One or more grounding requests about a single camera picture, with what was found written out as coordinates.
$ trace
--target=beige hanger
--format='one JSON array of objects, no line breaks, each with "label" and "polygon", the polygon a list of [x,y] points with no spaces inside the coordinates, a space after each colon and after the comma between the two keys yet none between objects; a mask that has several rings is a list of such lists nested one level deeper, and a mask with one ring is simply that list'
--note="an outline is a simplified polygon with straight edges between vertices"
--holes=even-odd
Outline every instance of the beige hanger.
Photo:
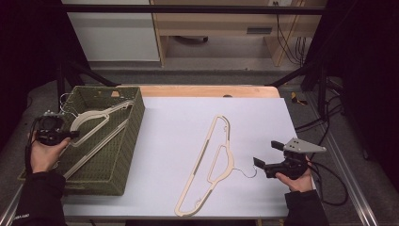
[{"label": "beige hanger", "polygon": [[[205,192],[205,195],[203,196],[203,198],[196,203],[196,207],[193,210],[188,211],[188,212],[183,212],[183,211],[180,210],[180,208],[181,208],[182,203],[184,201],[185,195],[187,194],[187,191],[190,188],[191,183],[194,180],[194,177],[196,176],[197,170],[198,170],[198,168],[200,166],[200,162],[202,160],[202,157],[205,154],[206,148],[208,147],[209,140],[211,139],[212,133],[214,132],[215,125],[216,125],[216,122],[217,122],[218,119],[221,119],[221,120],[223,120],[226,123],[226,127],[225,127],[226,144],[222,144],[222,145],[218,146],[217,152],[215,154],[214,161],[213,161],[212,166],[210,168],[210,171],[208,173],[208,179],[207,180],[208,180],[209,183],[211,183],[211,186]],[[227,156],[228,156],[228,166],[226,167],[225,171],[219,177],[217,177],[214,180],[211,180],[212,171],[214,170],[214,166],[215,166],[216,160],[217,160],[217,158],[219,156],[220,149],[222,147],[226,148],[226,153],[227,153]],[[233,168],[234,168],[234,158],[233,158],[232,152],[230,150],[230,123],[226,119],[226,117],[224,117],[222,115],[216,115],[214,117],[214,120],[213,120],[212,124],[211,124],[211,128],[208,131],[208,135],[206,136],[206,139],[205,139],[205,141],[203,143],[201,152],[199,154],[199,158],[197,159],[197,163],[194,166],[193,171],[191,172],[190,177],[188,178],[188,181],[185,184],[185,187],[184,187],[184,190],[182,192],[182,195],[180,196],[180,199],[179,199],[179,201],[178,201],[178,203],[177,203],[177,205],[175,207],[176,215],[180,216],[180,217],[190,217],[190,216],[193,216],[196,213],[198,213],[198,211],[201,209],[201,207],[205,204],[205,201],[211,195],[211,193],[214,190],[214,188],[216,187],[217,183],[220,182],[221,180],[226,179],[230,175],[230,173],[232,172]]]}]

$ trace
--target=black sleeve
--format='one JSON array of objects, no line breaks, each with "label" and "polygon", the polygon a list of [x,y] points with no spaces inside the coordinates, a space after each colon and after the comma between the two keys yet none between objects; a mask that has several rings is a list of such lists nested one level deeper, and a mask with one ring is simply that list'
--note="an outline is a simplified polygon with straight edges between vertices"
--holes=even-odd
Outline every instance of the black sleeve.
[{"label": "black sleeve", "polygon": [[316,190],[287,193],[285,200],[289,212],[284,226],[329,225]]},{"label": "black sleeve", "polygon": [[12,226],[65,226],[61,204],[65,178],[51,172],[27,176]]}]

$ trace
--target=white cabinet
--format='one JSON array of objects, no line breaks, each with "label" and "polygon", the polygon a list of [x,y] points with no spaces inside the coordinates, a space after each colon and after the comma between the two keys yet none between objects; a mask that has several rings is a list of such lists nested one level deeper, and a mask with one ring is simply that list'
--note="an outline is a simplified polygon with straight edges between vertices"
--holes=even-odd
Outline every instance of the white cabinet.
[{"label": "white cabinet", "polygon": [[[148,5],[148,0],[62,0],[64,4]],[[150,13],[68,13],[88,61],[159,61]]]}]

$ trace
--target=white tabletop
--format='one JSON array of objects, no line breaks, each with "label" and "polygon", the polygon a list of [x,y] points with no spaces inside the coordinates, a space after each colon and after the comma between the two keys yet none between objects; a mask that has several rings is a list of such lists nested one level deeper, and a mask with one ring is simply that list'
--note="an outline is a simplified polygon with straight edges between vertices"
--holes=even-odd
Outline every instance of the white tabletop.
[{"label": "white tabletop", "polygon": [[[175,206],[215,115],[229,120],[234,166],[248,176],[254,174],[253,157],[266,164],[283,161],[282,152],[271,148],[271,140],[286,143],[295,137],[281,98],[145,97],[144,104],[146,111],[124,195],[66,197],[66,217],[179,218]],[[202,173],[208,173],[215,150],[209,148],[206,153],[184,200],[183,208],[187,210],[194,208],[203,188],[209,186],[201,178]],[[227,157],[222,152],[214,173],[226,165]],[[277,179],[267,179],[259,169],[254,178],[233,170],[191,218],[283,218],[288,213],[286,192],[287,186]]]}]

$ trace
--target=person's left hand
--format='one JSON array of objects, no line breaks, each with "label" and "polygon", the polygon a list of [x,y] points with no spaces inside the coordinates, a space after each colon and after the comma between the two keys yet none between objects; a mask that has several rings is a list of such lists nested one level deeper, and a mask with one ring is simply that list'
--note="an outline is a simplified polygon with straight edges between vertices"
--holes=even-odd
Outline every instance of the person's left hand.
[{"label": "person's left hand", "polygon": [[32,154],[30,164],[32,172],[50,171],[59,158],[62,150],[67,147],[71,139],[69,137],[62,140],[55,146],[47,146],[36,140],[36,131],[33,134]]}]

